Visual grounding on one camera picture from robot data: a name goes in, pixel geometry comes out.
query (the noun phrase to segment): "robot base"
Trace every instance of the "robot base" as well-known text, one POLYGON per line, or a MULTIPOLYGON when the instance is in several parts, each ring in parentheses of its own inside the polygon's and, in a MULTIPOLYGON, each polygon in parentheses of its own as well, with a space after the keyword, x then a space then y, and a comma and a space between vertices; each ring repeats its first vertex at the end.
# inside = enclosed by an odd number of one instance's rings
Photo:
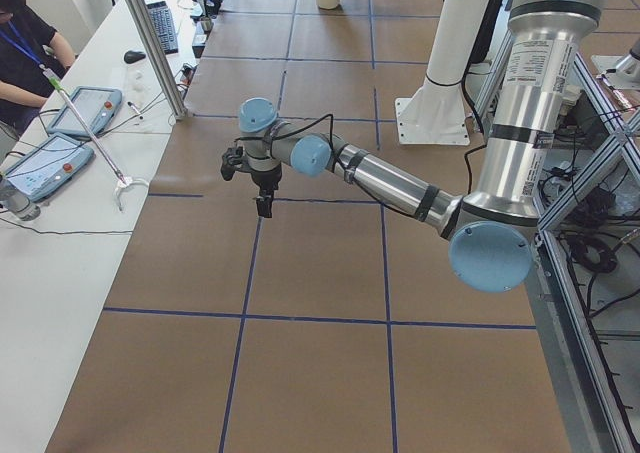
POLYGON ((397 98, 398 138, 404 145, 468 145, 460 88, 422 86, 413 98, 397 98))

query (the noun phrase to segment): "black shirt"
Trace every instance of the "black shirt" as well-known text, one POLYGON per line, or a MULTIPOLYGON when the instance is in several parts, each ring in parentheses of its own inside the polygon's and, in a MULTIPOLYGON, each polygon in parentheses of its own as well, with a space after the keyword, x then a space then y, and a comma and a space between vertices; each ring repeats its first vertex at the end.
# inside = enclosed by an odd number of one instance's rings
MULTIPOLYGON (((51 43, 56 29, 45 23, 28 6, 15 11, 11 22, 40 61, 62 77, 65 71, 60 62, 47 55, 42 48, 42 45, 51 43)), ((0 30, 21 45, 8 23, 0 25, 0 30)), ((0 36, 0 81, 39 96, 48 97, 53 92, 53 86, 42 74, 38 65, 2 36, 0 36)), ((14 125, 30 108, 7 100, 0 100, 0 120, 14 125)))

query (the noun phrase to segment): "keyboard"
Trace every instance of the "keyboard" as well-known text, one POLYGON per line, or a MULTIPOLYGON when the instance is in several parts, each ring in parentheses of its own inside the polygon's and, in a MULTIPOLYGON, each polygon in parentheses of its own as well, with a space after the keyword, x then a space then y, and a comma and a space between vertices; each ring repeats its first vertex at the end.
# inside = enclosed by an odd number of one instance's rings
POLYGON ((151 16, 153 28, 156 30, 160 45, 165 53, 177 53, 178 52, 178 38, 176 36, 176 29, 173 25, 173 16, 171 16, 171 10, 164 1, 157 1, 155 3, 149 3, 147 10, 151 16))

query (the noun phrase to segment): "blue joint cap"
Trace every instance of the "blue joint cap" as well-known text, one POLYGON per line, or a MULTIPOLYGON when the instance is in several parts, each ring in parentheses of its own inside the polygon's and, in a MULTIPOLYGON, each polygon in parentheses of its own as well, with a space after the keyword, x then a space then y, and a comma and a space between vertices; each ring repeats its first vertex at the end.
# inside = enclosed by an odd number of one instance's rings
POLYGON ((331 158, 329 144, 314 135, 305 136, 291 151, 291 166, 303 175, 316 177, 324 171, 331 158))
POLYGON ((240 106, 238 127, 243 133, 264 130, 278 118, 273 104, 265 98, 251 98, 240 106))
POLYGON ((529 242, 516 229, 494 221, 479 221, 453 235, 449 262, 456 276, 467 285, 500 293, 525 280, 533 255, 529 242))

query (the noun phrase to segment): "person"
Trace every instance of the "person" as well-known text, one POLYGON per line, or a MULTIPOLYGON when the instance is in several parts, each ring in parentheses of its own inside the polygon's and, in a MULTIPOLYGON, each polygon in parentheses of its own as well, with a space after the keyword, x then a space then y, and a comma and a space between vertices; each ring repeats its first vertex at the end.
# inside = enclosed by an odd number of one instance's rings
POLYGON ((69 42, 27 0, 0 0, 0 121, 24 132, 53 92, 40 65, 62 77, 74 61, 69 42))

